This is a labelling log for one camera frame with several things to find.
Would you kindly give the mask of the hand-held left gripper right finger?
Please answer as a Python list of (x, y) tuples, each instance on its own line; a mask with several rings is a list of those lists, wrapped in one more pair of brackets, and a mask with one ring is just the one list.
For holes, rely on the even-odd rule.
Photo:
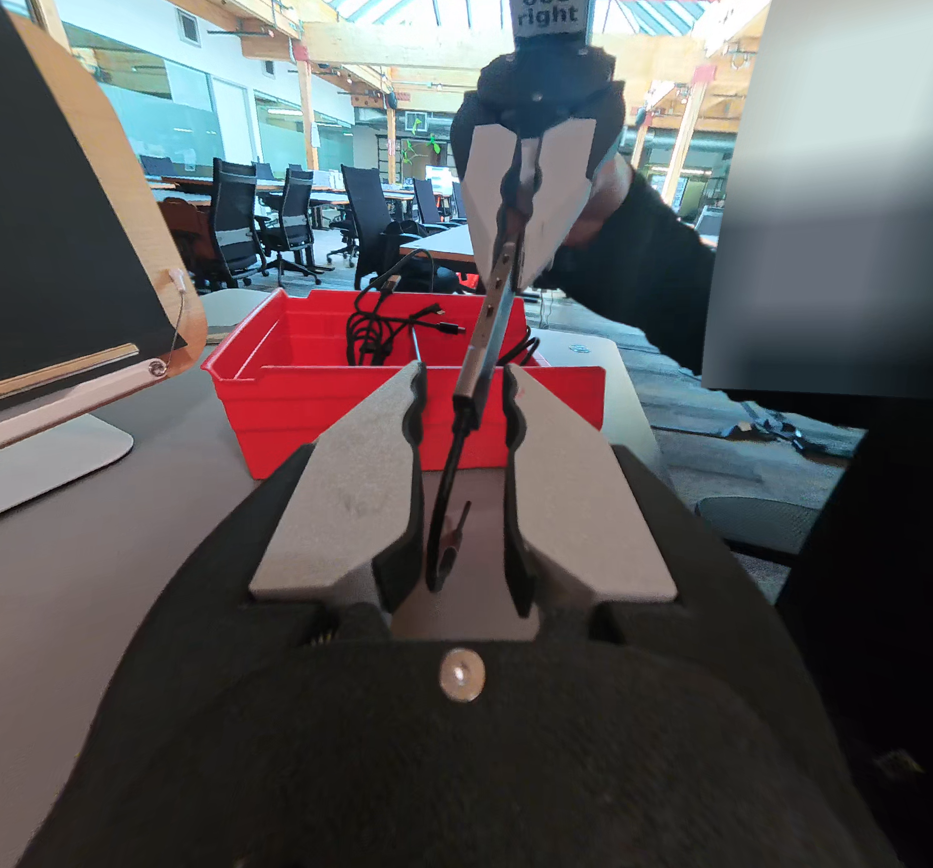
[(504, 571), (522, 618), (678, 591), (612, 446), (525, 369), (503, 373)]

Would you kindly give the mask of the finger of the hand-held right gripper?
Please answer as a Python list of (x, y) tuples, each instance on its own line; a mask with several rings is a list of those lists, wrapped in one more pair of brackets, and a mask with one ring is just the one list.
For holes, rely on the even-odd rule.
[(510, 170), (512, 288), (520, 292), (553, 261), (592, 189), (594, 118), (572, 117), (536, 137), (514, 134)]
[(519, 213), (517, 135), (501, 125), (473, 129), (462, 179), (468, 230), (478, 274), (485, 289), (494, 285), (494, 268), (504, 246), (514, 251), (523, 233)]

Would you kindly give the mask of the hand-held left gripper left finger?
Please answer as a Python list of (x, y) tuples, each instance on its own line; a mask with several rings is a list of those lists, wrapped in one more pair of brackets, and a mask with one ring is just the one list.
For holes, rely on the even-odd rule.
[(397, 611), (422, 569), (425, 405), (426, 366), (413, 361), (320, 435), (250, 582), (255, 600)]

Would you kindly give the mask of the red plastic bin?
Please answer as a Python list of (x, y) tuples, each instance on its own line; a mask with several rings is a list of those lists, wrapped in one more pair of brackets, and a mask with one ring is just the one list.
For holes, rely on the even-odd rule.
[(425, 320), (462, 331), (406, 328), (383, 364), (351, 365), (346, 331), (358, 297), (357, 291), (315, 290), (304, 298), (275, 291), (204, 363), (253, 478), (269, 477), (413, 361), (426, 366), (422, 465), (426, 471), (442, 469), (451, 441), (453, 388), (483, 300), (395, 292), (380, 307), (382, 317), (405, 319), (438, 304), (440, 313)]

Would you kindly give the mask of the grey usb hub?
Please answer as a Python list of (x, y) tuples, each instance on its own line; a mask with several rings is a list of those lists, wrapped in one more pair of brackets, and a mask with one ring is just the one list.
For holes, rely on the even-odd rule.
[(426, 585), (441, 590), (450, 562), (442, 555), (441, 537), (450, 494), (468, 437), (482, 425), (496, 363), (500, 357), (522, 262), (522, 235), (507, 236), (496, 248), (496, 262), (469, 339), (452, 396), (453, 423), (449, 453), (440, 474), (426, 543)]

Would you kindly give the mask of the person's right forearm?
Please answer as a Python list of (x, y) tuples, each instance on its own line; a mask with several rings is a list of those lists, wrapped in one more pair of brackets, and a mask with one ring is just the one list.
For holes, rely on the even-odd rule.
[(580, 245), (563, 245), (536, 286), (641, 330), (679, 366), (700, 375), (715, 254), (635, 175), (625, 198)]

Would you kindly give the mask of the person's right hand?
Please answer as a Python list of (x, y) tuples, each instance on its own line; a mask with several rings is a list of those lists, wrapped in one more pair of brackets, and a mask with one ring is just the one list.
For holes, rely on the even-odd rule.
[(634, 171), (622, 153), (615, 153), (593, 178), (589, 200), (567, 233), (562, 246), (584, 248), (593, 242), (627, 198)]

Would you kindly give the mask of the white background table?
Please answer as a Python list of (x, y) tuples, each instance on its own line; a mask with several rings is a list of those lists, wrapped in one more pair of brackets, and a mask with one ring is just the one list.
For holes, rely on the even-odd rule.
[(455, 225), (424, 238), (415, 238), (411, 243), (399, 246), (399, 256), (424, 255), (428, 252), (437, 265), (468, 275), (479, 272), (470, 232), (466, 225)]

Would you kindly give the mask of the mesh office chair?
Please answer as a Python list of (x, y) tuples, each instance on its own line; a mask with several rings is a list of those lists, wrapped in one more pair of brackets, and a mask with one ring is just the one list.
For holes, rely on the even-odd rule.
[(694, 513), (727, 543), (751, 557), (789, 564), (820, 516), (819, 509), (750, 497), (708, 497)]

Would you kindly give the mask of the person's body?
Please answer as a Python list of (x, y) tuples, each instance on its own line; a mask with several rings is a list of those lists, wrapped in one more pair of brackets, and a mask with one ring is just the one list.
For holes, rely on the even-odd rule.
[(881, 408), (776, 602), (906, 866), (931, 866), (931, 467), (931, 402)]

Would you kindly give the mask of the wooden backing board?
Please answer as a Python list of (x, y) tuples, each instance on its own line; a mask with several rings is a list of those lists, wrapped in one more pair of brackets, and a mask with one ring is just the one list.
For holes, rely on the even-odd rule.
[(10, 16), (174, 327), (172, 347), (159, 357), (166, 361), (169, 375), (180, 374), (204, 352), (204, 309), (121, 122), (105, 93), (76, 58), (35, 24)]

